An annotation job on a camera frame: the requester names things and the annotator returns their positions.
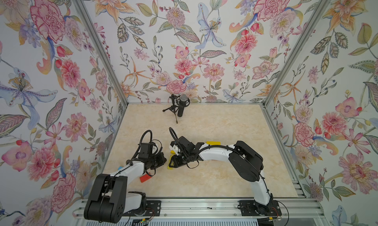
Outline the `long yellow block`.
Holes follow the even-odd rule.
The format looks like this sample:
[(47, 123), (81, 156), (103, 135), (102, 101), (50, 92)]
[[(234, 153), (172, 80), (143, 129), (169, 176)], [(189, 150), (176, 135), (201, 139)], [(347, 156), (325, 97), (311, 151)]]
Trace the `long yellow block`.
[(207, 141), (206, 144), (208, 144), (208, 145), (221, 145), (221, 143), (218, 142), (218, 141)]
[(170, 158), (169, 158), (169, 163), (168, 163), (168, 166), (167, 166), (167, 168), (168, 168), (169, 170), (172, 170), (172, 169), (175, 168), (175, 167), (174, 167), (173, 157), (174, 157), (174, 155), (171, 155)]

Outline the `red block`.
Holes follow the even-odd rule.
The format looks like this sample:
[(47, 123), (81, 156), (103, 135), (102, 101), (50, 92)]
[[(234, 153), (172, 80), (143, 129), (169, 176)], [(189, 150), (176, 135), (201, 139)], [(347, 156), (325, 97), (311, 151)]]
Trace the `red block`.
[(150, 175), (145, 174), (145, 175), (141, 176), (139, 179), (140, 179), (141, 183), (144, 183), (144, 182), (148, 181), (151, 178), (152, 177)]

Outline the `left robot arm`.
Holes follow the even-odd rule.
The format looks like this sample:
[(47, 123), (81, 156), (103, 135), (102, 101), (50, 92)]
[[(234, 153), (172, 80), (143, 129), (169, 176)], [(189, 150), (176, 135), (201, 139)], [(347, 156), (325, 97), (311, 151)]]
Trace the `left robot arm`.
[(148, 211), (146, 194), (128, 191), (128, 185), (163, 166), (167, 159), (155, 142), (142, 143), (126, 165), (112, 174), (100, 174), (95, 178), (84, 208), (86, 220), (100, 223), (118, 223), (127, 214), (144, 215)]

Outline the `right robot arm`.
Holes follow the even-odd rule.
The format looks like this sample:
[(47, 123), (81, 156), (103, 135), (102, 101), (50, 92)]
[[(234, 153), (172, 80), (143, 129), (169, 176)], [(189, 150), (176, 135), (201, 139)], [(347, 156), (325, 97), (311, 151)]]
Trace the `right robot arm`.
[(271, 208), (273, 195), (269, 192), (263, 175), (263, 157), (245, 142), (239, 140), (233, 145), (193, 144), (185, 137), (175, 139), (170, 144), (175, 153), (169, 166), (178, 168), (191, 162), (222, 161), (230, 163), (241, 178), (251, 183), (257, 206)]

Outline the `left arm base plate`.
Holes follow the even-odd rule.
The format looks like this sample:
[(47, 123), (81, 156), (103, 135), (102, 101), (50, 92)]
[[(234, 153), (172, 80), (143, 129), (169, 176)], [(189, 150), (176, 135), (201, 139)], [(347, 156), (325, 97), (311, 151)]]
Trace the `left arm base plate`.
[(131, 210), (123, 214), (124, 217), (158, 217), (161, 211), (160, 200), (147, 200), (144, 205), (138, 209)]

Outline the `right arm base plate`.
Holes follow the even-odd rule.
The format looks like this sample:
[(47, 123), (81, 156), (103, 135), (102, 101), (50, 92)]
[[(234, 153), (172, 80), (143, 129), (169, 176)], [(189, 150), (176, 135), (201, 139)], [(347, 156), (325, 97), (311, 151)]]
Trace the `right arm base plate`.
[(276, 200), (271, 200), (267, 205), (257, 203), (254, 200), (240, 200), (237, 208), (241, 211), (242, 216), (282, 216), (281, 208)]

